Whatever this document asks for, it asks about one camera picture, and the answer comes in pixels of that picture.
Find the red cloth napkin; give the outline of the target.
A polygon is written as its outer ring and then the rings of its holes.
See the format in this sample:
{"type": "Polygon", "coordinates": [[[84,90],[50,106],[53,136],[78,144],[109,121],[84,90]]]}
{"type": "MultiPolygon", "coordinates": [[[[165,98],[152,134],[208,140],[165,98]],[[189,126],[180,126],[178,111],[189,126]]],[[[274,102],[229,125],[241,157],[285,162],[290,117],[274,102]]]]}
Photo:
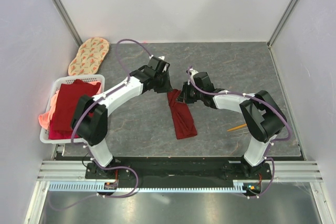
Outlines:
{"type": "Polygon", "coordinates": [[[175,135],[178,140],[195,137],[197,130],[190,110],[185,103],[177,102],[181,90],[173,89],[167,93],[167,100],[170,107],[175,135]]]}

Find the orange plastic fork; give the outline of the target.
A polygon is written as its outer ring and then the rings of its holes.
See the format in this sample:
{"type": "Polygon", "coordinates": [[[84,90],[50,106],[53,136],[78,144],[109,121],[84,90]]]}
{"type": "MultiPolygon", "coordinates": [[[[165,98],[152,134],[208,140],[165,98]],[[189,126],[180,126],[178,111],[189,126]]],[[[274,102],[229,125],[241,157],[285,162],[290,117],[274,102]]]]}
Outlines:
{"type": "Polygon", "coordinates": [[[240,130],[240,129],[245,128],[246,126],[247,126],[247,124],[242,124],[242,125],[233,127],[233,128],[231,128],[231,129],[228,129],[227,132],[238,131],[238,130],[240,130]]]}

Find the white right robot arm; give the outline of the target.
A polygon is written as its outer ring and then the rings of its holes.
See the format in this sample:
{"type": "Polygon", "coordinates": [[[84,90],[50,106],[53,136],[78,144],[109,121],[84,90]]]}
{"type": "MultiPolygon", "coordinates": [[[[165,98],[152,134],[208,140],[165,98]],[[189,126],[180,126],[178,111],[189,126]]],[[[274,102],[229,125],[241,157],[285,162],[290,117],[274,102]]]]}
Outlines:
{"type": "Polygon", "coordinates": [[[243,155],[240,172],[248,179],[259,173],[259,165],[265,161],[269,144],[284,127],[290,130],[286,117],[265,90],[245,94],[214,89],[212,84],[201,89],[185,82],[176,100],[186,104],[202,101],[212,109],[230,110],[243,115],[251,140],[243,155]]]}

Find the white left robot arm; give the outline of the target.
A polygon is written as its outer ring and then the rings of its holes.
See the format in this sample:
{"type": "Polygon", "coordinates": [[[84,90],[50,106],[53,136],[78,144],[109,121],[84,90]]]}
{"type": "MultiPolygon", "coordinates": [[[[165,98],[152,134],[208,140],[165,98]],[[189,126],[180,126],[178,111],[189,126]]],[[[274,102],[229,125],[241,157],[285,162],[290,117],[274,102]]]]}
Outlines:
{"type": "Polygon", "coordinates": [[[155,71],[142,66],[109,90],[79,98],[71,121],[71,141],[75,135],[82,138],[98,165],[97,173],[103,178],[111,178],[115,173],[114,157],[106,143],[108,117],[121,105],[150,90],[156,93],[172,91],[168,67],[155,71]]]}

